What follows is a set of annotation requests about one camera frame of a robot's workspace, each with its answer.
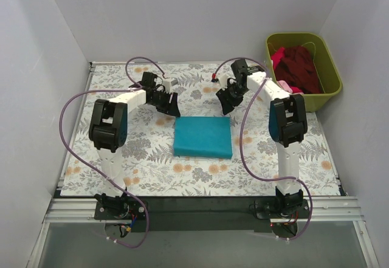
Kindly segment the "teal t shirt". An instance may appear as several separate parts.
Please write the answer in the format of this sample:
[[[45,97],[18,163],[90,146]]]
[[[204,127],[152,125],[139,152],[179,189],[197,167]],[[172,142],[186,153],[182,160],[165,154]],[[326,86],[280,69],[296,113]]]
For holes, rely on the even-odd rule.
[[[174,127],[173,154],[180,157],[232,158],[230,118],[177,118]]]

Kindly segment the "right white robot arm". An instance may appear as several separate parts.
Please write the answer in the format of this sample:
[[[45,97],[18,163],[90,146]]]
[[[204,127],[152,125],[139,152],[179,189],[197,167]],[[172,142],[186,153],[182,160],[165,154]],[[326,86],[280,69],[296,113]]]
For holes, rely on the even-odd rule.
[[[275,204],[271,213],[288,218],[303,205],[307,190],[300,180],[299,155],[308,131],[305,101],[300,94],[290,94],[277,85],[260,64],[249,66],[245,58],[231,58],[232,77],[212,74],[219,83],[216,93],[223,114],[231,113],[251,91],[269,107],[268,129],[278,156],[278,177],[274,179]]]

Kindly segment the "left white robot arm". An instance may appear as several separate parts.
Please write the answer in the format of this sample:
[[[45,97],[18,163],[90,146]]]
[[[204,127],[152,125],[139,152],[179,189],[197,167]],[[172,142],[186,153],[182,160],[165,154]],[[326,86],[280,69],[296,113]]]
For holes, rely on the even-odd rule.
[[[94,197],[102,209],[116,219],[127,218],[131,203],[126,197],[125,175],[122,168],[122,148],[128,135],[128,114],[142,105],[152,105],[160,113],[180,117],[178,93],[172,91],[177,79],[168,78],[157,83],[158,76],[144,72],[142,79],[124,93],[109,100],[94,103],[89,140],[94,144],[107,180],[102,194]]]

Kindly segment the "floral table mat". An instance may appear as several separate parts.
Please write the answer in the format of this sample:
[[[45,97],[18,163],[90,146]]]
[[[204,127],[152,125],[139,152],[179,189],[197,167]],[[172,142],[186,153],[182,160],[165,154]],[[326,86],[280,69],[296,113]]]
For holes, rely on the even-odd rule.
[[[62,196],[93,196],[101,193],[104,179],[96,172],[100,158],[88,137],[94,102],[117,95],[119,89],[141,79],[145,71],[176,78],[182,116],[221,116],[216,97],[219,87],[213,72],[227,74],[219,63],[96,65],[89,80],[90,94],[73,136]],[[269,112],[251,92],[230,114],[233,156],[231,159],[176,157],[173,154],[174,118],[145,105],[129,115],[129,133],[123,146],[125,184],[136,196],[260,196],[275,193],[278,176],[277,149],[268,133]]]

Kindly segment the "pink garment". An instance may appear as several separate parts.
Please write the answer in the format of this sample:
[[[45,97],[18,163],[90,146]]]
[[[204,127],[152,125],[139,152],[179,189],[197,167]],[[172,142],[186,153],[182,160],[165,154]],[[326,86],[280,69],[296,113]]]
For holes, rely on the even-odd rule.
[[[281,59],[284,57],[284,51],[285,51],[285,48],[280,47],[279,49],[277,49],[275,51],[275,53],[273,53],[270,56],[270,60],[271,60],[272,67],[273,67],[274,71],[276,70],[277,66],[279,65]],[[281,86],[281,88],[283,88],[286,92],[288,92],[290,94],[303,94],[303,91],[300,88],[291,86],[284,80],[278,80],[277,83]]]

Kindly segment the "dark red garment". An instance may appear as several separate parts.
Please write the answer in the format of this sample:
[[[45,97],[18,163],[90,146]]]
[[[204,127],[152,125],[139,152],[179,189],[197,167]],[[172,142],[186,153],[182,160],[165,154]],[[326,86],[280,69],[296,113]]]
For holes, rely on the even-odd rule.
[[[303,46],[281,47],[271,57],[275,78],[304,94],[320,94],[318,74],[308,49]]]

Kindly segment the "green plastic bin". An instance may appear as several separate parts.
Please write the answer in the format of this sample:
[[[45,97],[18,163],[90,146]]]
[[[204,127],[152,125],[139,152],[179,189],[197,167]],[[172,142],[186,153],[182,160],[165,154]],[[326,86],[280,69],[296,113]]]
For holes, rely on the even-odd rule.
[[[267,37],[266,65],[269,67],[269,74],[273,80],[276,79],[276,76],[270,58],[271,55],[281,47],[294,46],[303,46],[311,54],[322,93],[305,94],[304,99],[308,112],[318,111],[330,98],[342,90],[342,80],[324,39],[311,32],[278,32]]]

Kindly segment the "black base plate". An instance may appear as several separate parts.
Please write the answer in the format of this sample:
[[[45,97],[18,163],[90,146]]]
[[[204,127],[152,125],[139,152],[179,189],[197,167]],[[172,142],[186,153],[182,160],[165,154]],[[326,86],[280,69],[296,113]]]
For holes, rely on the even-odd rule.
[[[94,218],[132,232],[251,230],[271,232],[271,220],[296,226],[307,219],[307,200],[284,207],[275,196],[130,196],[95,194]]]

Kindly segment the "aluminium frame rail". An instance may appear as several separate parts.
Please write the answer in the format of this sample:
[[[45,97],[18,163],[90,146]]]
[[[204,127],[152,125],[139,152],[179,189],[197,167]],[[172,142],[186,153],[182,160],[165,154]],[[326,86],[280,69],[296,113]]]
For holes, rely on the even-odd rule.
[[[358,200],[348,196],[315,196],[310,201],[305,197],[296,211],[281,211],[273,196],[224,196],[224,197],[172,197],[142,196],[150,215],[237,215],[248,213],[260,219],[281,221],[297,218],[306,221],[363,221]],[[55,198],[51,200],[45,222],[90,222],[111,221],[116,218],[102,209],[93,198]]]

